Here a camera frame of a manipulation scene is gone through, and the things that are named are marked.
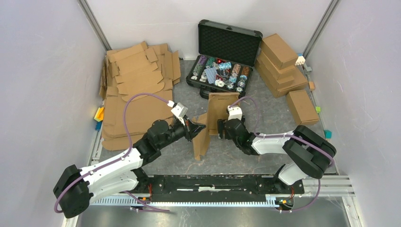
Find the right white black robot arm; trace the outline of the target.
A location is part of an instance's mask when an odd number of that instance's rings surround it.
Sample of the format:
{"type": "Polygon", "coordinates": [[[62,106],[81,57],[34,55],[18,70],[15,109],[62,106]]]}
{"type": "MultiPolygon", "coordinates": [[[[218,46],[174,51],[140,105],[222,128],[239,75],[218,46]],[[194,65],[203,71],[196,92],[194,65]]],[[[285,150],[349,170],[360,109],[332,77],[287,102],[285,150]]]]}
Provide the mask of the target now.
{"type": "Polygon", "coordinates": [[[239,119],[217,121],[220,138],[232,140],[246,155],[285,154],[291,162],[276,173],[273,187],[279,193],[287,192],[292,185],[306,177],[321,179],[333,164],[336,148],[304,125],[281,134],[249,132],[239,119]]]}

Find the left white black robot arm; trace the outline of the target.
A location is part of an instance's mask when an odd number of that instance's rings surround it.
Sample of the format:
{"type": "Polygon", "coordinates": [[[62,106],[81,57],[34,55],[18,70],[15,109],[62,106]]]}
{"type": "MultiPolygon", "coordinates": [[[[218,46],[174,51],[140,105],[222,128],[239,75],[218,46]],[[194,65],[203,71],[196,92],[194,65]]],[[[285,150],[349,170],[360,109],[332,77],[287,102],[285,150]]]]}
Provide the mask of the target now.
{"type": "Polygon", "coordinates": [[[53,189],[54,211],[73,218],[104,197],[131,190],[144,192],[148,188],[148,177],[143,166],[160,157],[163,148],[180,138],[191,141],[205,128],[205,124],[188,118],[184,122],[174,120],[171,125],[157,120],[124,152],[92,166],[70,165],[53,189]]]}

